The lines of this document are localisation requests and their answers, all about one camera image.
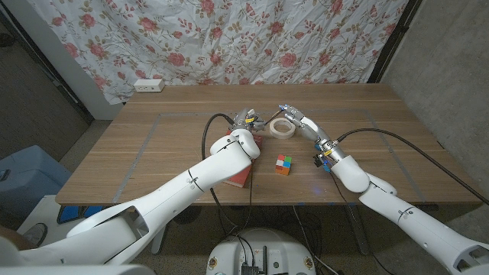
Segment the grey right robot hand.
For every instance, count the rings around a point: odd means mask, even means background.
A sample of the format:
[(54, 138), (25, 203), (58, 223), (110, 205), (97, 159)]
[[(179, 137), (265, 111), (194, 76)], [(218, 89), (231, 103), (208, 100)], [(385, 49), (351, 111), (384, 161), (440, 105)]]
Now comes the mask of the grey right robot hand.
[(284, 117), (297, 127), (301, 135), (313, 141), (321, 151), (321, 155), (331, 161), (333, 165), (347, 157), (347, 154), (338, 146), (338, 142), (333, 141), (318, 124), (306, 117), (299, 109), (287, 104), (280, 105), (279, 108), (284, 113)]

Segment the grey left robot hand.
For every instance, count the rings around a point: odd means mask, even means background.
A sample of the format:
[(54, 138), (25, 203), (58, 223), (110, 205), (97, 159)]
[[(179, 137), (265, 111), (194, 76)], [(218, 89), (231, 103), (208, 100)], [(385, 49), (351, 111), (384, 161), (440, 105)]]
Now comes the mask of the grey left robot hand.
[(229, 130), (245, 129), (248, 131), (263, 131), (265, 121), (252, 108), (244, 108), (234, 118)]

